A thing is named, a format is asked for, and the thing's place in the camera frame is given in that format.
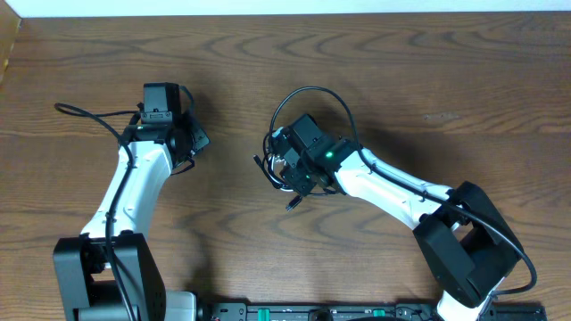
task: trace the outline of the black bracket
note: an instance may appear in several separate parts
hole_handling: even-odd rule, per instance
[[[145,84],[145,103],[138,105],[141,123],[133,118],[125,127],[122,138],[127,142],[153,141],[169,148],[173,168],[210,143],[203,127],[187,110],[181,112],[179,85],[172,83]]]
[[[118,269],[139,320],[163,320],[166,292],[142,234],[112,238]],[[104,239],[62,238],[55,245],[54,266],[67,320],[128,320],[115,281],[94,281],[106,261]]]
[[[449,202],[485,216],[521,249],[521,243],[480,187],[464,182]],[[475,308],[520,258],[503,239],[476,222],[458,241],[451,231],[456,222],[466,225],[469,220],[441,207],[433,215],[424,216],[413,234],[438,284],[458,302]]]

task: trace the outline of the wood grain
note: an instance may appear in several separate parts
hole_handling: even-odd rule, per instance
[[[5,0],[0,0],[0,83],[8,67],[8,58],[20,26],[20,17]]]
[[[51,260],[103,198],[115,143],[60,101],[135,108],[143,84],[195,95],[212,145],[164,186],[150,246],[170,289],[252,301],[437,300],[410,231],[350,197],[273,190],[252,161],[277,104],[298,86],[334,89],[363,143],[440,184],[479,184],[539,272],[550,320],[571,319],[571,15],[378,14],[25,20],[0,87],[0,318],[61,319]],[[329,97],[302,112],[349,134]],[[125,117],[109,119],[116,128]],[[504,287],[523,284],[518,265]]]

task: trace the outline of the black plastic housing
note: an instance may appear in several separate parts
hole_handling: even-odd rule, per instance
[[[486,216],[522,249],[492,201],[477,185],[464,182],[449,202]],[[413,234],[438,284],[463,305],[475,308],[520,258],[503,239],[476,222],[459,242],[450,229],[453,215],[454,212],[441,207],[433,215],[425,216]]]
[[[144,85],[144,89],[141,124],[126,126],[123,139],[166,144],[173,167],[188,161],[210,143],[206,131],[192,113],[189,110],[181,112],[177,84],[149,83]]]
[[[325,134],[310,115],[304,114],[282,128],[271,142],[272,151],[286,161],[280,176],[299,195],[307,196],[316,185],[333,186],[343,192],[335,181],[335,172],[355,151],[352,141]]]
[[[163,320],[166,292],[159,269],[142,234],[112,238],[117,265],[139,320]],[[68,321],[128,320],[115,281],[94,281],[106,261],[104,239],[62,238],[54,249],[54,266]]]

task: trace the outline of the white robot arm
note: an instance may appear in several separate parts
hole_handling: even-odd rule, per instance
[[[370,150],[363,149],[362,151],[369,164],[374,164],[374,166],[392,178],[416,190],[437,196],[443,201],[448,200],[450,197],[447,193],[451,190],[451,187],[428,183],[413,177],[378,159]],[[341,188],[348,195],[373,203],[387,214],[400,220],[410,229],[414,229],[420,224],[420,218],[423,215],[433,214],[441,206],[436,202],[426,200],[416,193],[395,185],[376,173],[372,173],[357,152],[353,152],[341,162],[341,168],[335,173],[335,177]],[[455,224],[451,229],[454,230],[458,226],[459,224]],[[438,315],[444,321],[477,320],[482,309],[491,299],[490,293],[488,293],[488,298],[479,306],[468,308],[444,291],[442,298],[438,302]]]
[[[298,194],[287,208],[292,210],[304,197],[315,194],[312,190],[319,185],[325,193],[361,198],[400,220],[413,231],[444,289],[437,306],[443,320],[477,320],[520,260],[514,247],[521,250],[521,244],[476,185],[465,182],[454,190],[415,178],[349,139],[323,133],[307,114],[275,132],[270,127],[270,132],[264,160],[254,159],[275,188]],[[281,178],[273,172],[274,160],[285,164]],[[484,213],[486,221],[468,209]],[[499,237],[498,228],[489,221],[512,244]],[[459,242],[453,231],[470,222],[473,230]]]
[[[165,289],[146,244],[164,183],[185,161],[190,161],[187,168],[192,168],[192,157],[210,142],[192,114],[181,112],[178,90],[176,84],[145,84],[142,110],[121,136],[110,129],[121,144],[107,193],[80,236],[60,239],[54,249],[68,320],[195,321],[196,297]],[[56,104],[56,109],[103,122],[77,107]],[[109,221],[110,230],[106,228]],[[109,256],[109,244],[114,259]],[[113,269],[115,282],[93,280],[91,275],[105,268]]]

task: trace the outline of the table surface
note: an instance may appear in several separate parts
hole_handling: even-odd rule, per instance
[[[571,15],[371,14],[25,20],[0,87],[0,318],[61,319],[52,250],[95,213],[114,139],[55,102],[135,109],[145,82],[186,85],[212,144],[162,188],[149,245],[168,288],[251,301],[379,302],[441,295],[410,230],[349,196],[305,200],[252,160],[277,104],[334,89],[362,143],[437,184],[483,187],[539,273],[550,320],[571,319]],[[343,109],[304,93],[348,135]],[[108,119],[117,128],[128,116]],[[528,281],[523,263],[502,288]]]

